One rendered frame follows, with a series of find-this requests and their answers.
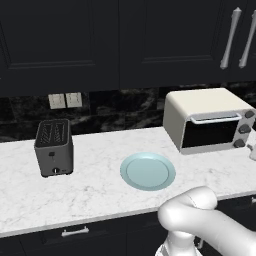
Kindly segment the cream toaster oven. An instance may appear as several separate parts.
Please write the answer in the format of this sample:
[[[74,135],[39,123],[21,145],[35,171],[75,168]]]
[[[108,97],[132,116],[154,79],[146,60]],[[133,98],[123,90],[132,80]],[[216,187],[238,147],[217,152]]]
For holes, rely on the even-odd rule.
[[[245,113],[249,110],[252,110],[255,115],[247,119]],[[186,123],[190,121],[191,117],[200,120],[232,117],[235,116],[236,113],[239,113],[242,119],[238,121],[232,142],[190,148],[182,147],[185,126]],[[225,88],[171,91],[166,95],[165,99],[163,127],[178,151],[181,154],[189,155],[236,149],[233,143],[238,139],[242,139],[246,145],[251,131],[249,133],[240,134],[239,128],[243,124],[247,124],[252,130],[255,119],[256,110]]]

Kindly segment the grey two-slot toaster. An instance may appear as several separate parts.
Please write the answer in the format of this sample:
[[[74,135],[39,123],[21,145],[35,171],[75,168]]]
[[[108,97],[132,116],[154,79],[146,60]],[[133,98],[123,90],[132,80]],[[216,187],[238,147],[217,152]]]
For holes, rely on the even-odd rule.
[[[34,143],[41,176],[69,175],[74,169],[74,146],[68,119],[41,121]]]

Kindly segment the beige wall socket plate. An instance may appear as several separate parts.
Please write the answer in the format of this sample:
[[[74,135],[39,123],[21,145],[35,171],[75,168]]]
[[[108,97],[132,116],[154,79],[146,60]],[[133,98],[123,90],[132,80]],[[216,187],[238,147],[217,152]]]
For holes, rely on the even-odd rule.
[[[48,98],[51,109],[63,109],[66,107],[63,94],[49,94]]]
[[[66,101],[68,108],[79,108],[82,106],[82,97],[81,93],[67,93],[66,94]]]

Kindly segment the small white object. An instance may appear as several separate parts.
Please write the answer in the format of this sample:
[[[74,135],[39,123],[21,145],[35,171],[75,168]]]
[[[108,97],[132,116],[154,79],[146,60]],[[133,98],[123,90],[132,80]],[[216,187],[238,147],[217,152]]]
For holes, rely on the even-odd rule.
[[[250,144],[247,144],[247,148],[250,149],[250,155],[249,155],[249,158],[251,160],[254,160],[256,161],[256,144],[254,146],[250,145]]]

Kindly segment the black toaster oven door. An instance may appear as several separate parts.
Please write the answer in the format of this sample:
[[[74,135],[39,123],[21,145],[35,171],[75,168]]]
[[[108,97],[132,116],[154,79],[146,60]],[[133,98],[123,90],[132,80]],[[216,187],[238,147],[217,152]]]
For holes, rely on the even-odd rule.
[[[238,121],[194,124],[188,121],[185,126],[182,147],[199,147],[230,143],[233,141]]]

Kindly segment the black wall cupboard door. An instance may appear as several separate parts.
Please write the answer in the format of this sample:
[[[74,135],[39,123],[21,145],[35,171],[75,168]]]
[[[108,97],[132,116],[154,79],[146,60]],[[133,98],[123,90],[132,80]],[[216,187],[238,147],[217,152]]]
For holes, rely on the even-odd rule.
[[[222,82],[232,18],[248,0],[120,0],[120,87]]]
[[[248,0],[236,52],[236,80],[256,81],[256,0]]]
[[[116,90],[118,0],[0,0],[0,97]]]

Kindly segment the light blue plate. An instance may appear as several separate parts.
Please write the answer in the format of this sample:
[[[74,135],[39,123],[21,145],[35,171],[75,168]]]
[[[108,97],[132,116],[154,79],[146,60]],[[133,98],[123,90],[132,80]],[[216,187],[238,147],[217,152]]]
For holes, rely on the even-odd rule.
[[[140,152],[128,156],[121,163],[120,175],[133,188],[142,191],[158,191],[172,184],[176,177],[176,170],[164,156]]]

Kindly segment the black drawer front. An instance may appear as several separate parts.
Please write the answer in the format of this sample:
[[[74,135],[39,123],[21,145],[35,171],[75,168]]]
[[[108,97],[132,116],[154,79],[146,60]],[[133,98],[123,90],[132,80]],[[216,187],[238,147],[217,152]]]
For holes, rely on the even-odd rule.
[[[250,195],[220,200],[216,209],[246,228],[256,231],[256,203],[251,202],[252,197],[256,199],[256,195]]]
[[[126,256],[123,218],[34,232],[20,237],[26,256]]]

